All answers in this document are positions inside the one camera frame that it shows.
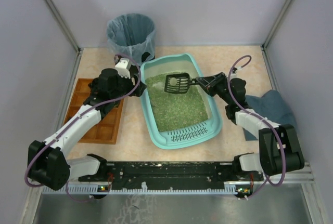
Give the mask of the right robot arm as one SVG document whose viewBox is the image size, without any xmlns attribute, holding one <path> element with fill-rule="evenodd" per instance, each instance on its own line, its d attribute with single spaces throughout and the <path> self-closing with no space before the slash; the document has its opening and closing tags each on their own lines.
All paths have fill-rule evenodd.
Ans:
<svg viewBox="0 0 333 224">
<path fill-rule="evenodd" d="M 304 168 L 305 160 L 296 129 L 290 124 L 278 124 L 256 113 L 245 98 L 246 81 L 228 78 L 221 72 L 214 76 L 194 78 L 190 85 L 198 85 L 206 94 L 217 95 L 224 100 L 227 118 L 259 141 L 258 153 L 235 158 L 238 170 L 274 176 Z"/>
</svg>

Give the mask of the black litter scoop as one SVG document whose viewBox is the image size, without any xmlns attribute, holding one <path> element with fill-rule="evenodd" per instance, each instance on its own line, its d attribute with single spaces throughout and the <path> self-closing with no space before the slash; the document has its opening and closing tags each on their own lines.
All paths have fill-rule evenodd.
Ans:
<svg viewBox="0 0 333 224">
<path fill-rule="evenodd" d="M 169 84 L 169 79 L 172 77 L 177 79 L 175 86 Z M 168 74 L 165 78 L 164 91 L 170 94 L 185 94 L 195 82 L 196 80 L 191 78 L 188 73 Z"/>
</svg>

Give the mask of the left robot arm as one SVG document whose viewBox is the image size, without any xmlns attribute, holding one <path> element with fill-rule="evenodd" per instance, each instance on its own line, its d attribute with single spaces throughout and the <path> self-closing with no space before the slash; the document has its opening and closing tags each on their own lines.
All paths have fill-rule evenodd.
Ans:
<svg viewBox="0 0 333 224">
<path fill-rule="evenodd" d="M 44 141 L 33 141 L 28 148 L 25 183 L 31 187 L 61 189 L 69 180 L 97 175 L 106 167 L 106 160 L 94 154 L 80 159 L 66 157 L 81 138 L 101 122 L 122 99 L 140 97 L 146 89 L 140 75 L 126 78 L 119 69 L 103 69 L 89 83 L 90 95 L 77 113 L 64 126 Z"/>
</svg>

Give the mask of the litter clump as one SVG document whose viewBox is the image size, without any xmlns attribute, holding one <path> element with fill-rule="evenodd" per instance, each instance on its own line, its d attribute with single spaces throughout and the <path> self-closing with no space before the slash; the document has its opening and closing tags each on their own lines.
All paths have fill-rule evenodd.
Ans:
<svg viewBox="0 0 333 224">
<path fill-rule="evenodd" d="M 177 84 L 177 79 L 175 77 L 172 77 L 169 79 L 169 84 L 171 86 L 175 86 Z"/>
</svg>

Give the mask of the teal litter box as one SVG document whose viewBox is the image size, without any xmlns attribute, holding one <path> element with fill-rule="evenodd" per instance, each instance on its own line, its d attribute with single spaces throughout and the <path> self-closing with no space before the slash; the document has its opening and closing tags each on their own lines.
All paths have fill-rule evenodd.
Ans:
<svg viewBox="0 0 333 224">
<path fill-rule="evenodd" d="M 202 77 L 190 54 L 169 55 L 144 62 L 142 82 L 147 85 L 140 100 L 152 142 L 161 149 L 181 149 L 215 137 L 222 129 L 217 104 L 199 86 L 191 86 L 185 94 L 164 91 L 170 74 L 188 73 Z"/>
</svg>

